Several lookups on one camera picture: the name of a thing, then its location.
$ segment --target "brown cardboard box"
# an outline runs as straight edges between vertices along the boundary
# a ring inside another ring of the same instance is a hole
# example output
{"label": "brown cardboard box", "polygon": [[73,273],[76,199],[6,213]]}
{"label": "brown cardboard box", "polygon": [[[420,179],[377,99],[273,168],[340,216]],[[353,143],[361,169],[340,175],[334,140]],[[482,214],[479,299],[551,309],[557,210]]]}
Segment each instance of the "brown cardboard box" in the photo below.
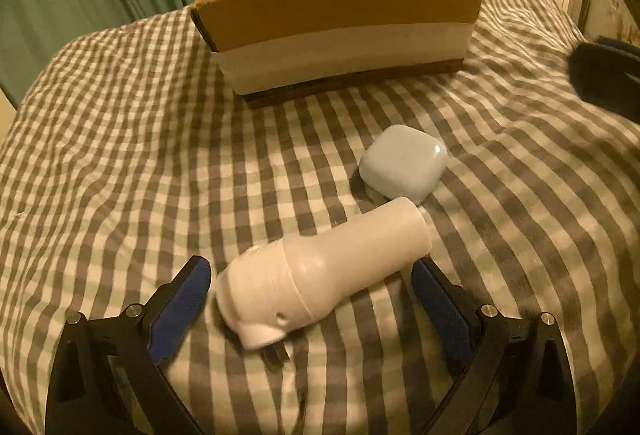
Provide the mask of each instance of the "brown cardboard box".
{"label": "brown cardboard box", "polygon": [[239,94],[354,72],[462,64],[481,0],[195,0]]}

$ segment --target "white container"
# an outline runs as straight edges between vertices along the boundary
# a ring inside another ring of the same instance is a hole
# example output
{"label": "white container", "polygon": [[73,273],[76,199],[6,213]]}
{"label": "white container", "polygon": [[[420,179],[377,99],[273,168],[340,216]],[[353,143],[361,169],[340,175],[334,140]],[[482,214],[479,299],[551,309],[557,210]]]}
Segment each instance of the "white container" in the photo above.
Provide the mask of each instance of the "white container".
{"label": "white container", "polygon": [[259,349],[321,320],[430,249],[422,214],[399,198],[315,237],[287,235],[252,247],[220,273],[216,300],[242,346]]}

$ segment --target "bedspread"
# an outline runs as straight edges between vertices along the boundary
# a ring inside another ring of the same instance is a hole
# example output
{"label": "bedspread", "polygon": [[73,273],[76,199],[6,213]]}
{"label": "bedspread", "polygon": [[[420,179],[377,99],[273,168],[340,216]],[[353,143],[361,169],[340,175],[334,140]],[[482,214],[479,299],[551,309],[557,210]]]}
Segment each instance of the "bedspread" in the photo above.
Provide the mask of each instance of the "bedspread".
{"label": "bedspread", "polygon": [[[0,370],[18,413],[44,432],[66,311],[117,315],[190,255],[215,275],[255,243],[370,210],[358,159],[404,123],[450,152],[420,207],[434,261],[506,316],[556,316],[589,427],[638,346],[640,127],[575,94],[581,40],[553,0],[483,0],[455,75],[258,110],[186,9],[69,43],[0,151]],[[450,386],[407,274],[290,335],[281,370],[242,351],[214,295],[215,281],[167,370],[206,433],[415,433]]]}

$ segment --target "bed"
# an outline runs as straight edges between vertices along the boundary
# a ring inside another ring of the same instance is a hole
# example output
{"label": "bed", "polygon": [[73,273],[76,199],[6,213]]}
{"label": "bed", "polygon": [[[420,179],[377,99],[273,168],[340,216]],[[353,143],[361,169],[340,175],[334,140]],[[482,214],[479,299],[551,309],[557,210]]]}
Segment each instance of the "bed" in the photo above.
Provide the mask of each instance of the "bed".
{"label": "bed", "polygon": [[[44,433],[68,310],[144,303],[190,255],[214,273],[251,245],[332,227],[382,202],[357,175],[387,126],[450,153],[425,201],[431,256],[479,303],[559,321],[586,431],[640,335],[640,126],[580,100],[583,40],[553,0],[483,0],[464,68],[250,110],[187,10],[72,41],[26,95],[0,150],[0,370]],[[166,370],[206,433],[415,433],[449,388],[408,274],[286,340],[243,352],[215,307]]]}

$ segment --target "silver bolt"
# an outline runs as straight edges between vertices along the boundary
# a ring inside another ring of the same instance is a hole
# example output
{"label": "silver bolt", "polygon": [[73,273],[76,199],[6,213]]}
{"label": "silver bolt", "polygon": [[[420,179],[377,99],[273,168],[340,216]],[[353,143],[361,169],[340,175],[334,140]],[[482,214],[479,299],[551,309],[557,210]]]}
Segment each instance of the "silver bolt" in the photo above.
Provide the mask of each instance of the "silver bolt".
{"label": "silver bolt", "polygon": [[482,305],[480,307],[480,312],[482,313],[482,315],[487,316],[488,318],[495,318],[496,316],[498,316],[498,309],[489,304]]}
{"label": "silver bolt", "polygon": [[556,322],[556,318],[554,318],[554,315],[549,314],[548,312],[543,312],[540,315],[540,319],[546,325],[553,325]]}
{"label": "silver bolt", "polygon": [[142,314],[142,305],[140,303],[129,305],[126,310],[126,314],[130,318],[137,318]]}
{"label": "silver bolt", "polygon": [[75,310],[71,311],[67,316],[66,316],[66,322],[69,323],[69,325],[75,325],[76,323],[78,323],[80,320],[82,319],[82,316],[80,316],[79,312],[76,312]]}

